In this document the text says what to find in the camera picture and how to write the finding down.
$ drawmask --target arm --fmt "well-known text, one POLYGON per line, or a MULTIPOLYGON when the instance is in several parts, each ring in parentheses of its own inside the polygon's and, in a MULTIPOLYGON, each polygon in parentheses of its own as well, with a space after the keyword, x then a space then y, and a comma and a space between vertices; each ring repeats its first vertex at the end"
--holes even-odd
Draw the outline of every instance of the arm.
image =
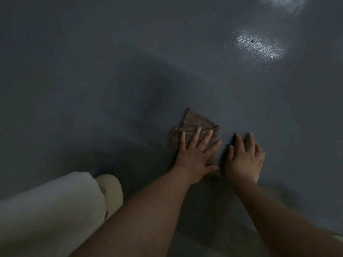
POLYGON ((256 184, 264 160, 250 134, 247 150, 236 134, 230 145, 226 176, 273 256, 343 256, 343 244, 302 216, 266 195, 256 184))
POLYGON ((71 256, 166 256, 188 188, 218 169, 205 164, 221 143, 204 152, 213 132, 197 146, 200 131, 188 148, 183 132, 174 167, 134 195, 71 256))

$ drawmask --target person's right hand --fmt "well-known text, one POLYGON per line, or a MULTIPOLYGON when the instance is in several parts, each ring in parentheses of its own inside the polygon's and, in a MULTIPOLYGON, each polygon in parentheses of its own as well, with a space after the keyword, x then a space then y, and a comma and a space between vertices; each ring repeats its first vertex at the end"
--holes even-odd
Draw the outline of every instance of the person's right hand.
POLYGON ((225 164, 226 177, 231 183, 243 180, 257 183, 264 161, 265 153, 259 144, 255 143, 252 133, 249 134, 249 143, 245 151, 244 142, 236 134, 235 146, 229 146, 229 153, 225 164))

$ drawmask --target pant leg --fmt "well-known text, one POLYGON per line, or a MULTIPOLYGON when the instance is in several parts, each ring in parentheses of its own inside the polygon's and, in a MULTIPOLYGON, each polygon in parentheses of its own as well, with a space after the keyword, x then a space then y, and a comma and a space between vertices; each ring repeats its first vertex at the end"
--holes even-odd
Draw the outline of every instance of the pant leg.
POLYGON ((47 182, 0 202, 0 256, 68 256, 105 213, 105 198, 88 172, 47 182))

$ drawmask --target brown cloth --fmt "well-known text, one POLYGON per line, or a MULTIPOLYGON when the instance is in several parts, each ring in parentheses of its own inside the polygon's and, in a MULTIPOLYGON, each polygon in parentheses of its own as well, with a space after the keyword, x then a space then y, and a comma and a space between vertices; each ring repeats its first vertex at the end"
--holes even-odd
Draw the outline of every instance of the brown cloth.
MULTIPOLYGON (((168 135, 169 139, 169 148, 176 152, 180 145, 180 137, 181 132, 186 132, 186 146, 189 145, 195 130, 201 127, 201 133, 199 136, 198 142, 204 137, 208 130, 212 129, 213 134, 212 137, 207 145, 207 148, 210 148, 213 144, 215 144, 220 137, 220 126, 212 122, 211 120, 207 119, 205 116, 202 116, 196 112, 193 112, 191 109, 188 109, 184 118, 182 119, 181 126, 175 127, 168 135)), ((209 161, 208 165, 217 164, 217 159, 213 156, 209 161)))

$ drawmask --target forearm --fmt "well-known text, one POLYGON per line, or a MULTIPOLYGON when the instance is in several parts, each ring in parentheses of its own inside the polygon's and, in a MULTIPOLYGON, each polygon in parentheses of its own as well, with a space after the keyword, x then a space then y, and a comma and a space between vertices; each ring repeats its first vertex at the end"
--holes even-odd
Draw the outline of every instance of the forearm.
POLYGON ((272 254, 343 256, 341 242, 266 195, 254 182, 233 186, 272 254))
POLYGON ((182 169, 170 170, 133 196, 73 256, 165 256, 189 186, 182 169))

